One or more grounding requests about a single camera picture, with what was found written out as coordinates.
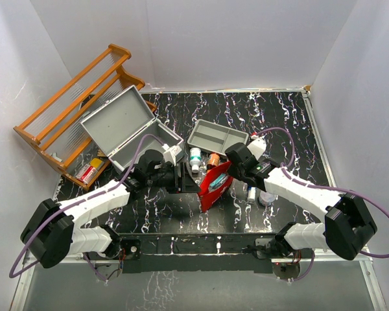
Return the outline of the red first aid kit pouch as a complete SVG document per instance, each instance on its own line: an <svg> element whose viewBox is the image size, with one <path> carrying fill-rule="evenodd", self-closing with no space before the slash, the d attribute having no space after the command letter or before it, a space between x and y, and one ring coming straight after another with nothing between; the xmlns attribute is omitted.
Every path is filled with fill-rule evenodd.
<svg viewBox="0 0 389 311"><path fill-rule="evenodd" d="M231 163L227 161L212 168L201 182L198 197L203 213L206 213L231 186L233 177L228 174L230 165Z"/></svg>

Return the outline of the grey metal medicine case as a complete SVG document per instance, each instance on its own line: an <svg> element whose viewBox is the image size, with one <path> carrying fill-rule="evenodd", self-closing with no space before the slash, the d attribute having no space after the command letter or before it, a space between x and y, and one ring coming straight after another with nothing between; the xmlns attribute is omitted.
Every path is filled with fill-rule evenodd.
<svg viewBox="0 0 389 311"><path fill-rule="evenodd" d="M163 146L167 145L178 147L173 159L184 158L184 140L155 117L135 86L90 113L81 120L81 125L118 173L130 165L146 134L149 136L143 141L138 157L150 149L163 153L166 151Z"/></svg>

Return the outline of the teal packet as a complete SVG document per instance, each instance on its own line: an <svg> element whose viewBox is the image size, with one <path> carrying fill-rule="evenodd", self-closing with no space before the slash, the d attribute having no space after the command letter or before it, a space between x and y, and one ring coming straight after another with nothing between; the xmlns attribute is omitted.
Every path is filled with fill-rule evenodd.
<svg viewBox="0 0 389 311"><path fill-rule="evenodd" d="M212 181L209 185L209 191L214 191L218 188L220 188L228 179L227 174L221 174L217 179Z"/></svg>

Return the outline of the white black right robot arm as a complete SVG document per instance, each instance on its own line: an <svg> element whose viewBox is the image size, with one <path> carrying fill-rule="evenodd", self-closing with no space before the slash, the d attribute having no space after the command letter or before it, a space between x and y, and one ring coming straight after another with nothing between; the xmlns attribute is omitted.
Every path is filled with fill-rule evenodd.
<svg viewBox="0 0 389 311"><path fill-rule="evenodd" d="M319 189L271 159L258 161L244 143L227 148L225 155L231 177L282 197L319 220L306 225L288 223L272 240L256 247L262 254L291 257L301 249L330 249L345 260L353 260L377 232L361 197L345 190Z"/></svg>

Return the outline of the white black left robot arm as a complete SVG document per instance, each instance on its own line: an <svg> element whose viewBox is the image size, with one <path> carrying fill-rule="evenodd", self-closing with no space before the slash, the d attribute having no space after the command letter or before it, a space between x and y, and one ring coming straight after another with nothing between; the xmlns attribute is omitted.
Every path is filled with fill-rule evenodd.
<svg viewBox="0 0 389 311"><path fill-rule="evenodd" d="M136 200L151 187L169 194L198 193L185 161L166 161L156 150L146 151L105 186L71 200L42 201L21 234L21 241L43 268L52 268L68 255L100 253L112 259L122 250L121 238L107 225L86 228L89 221Z"/></svg>

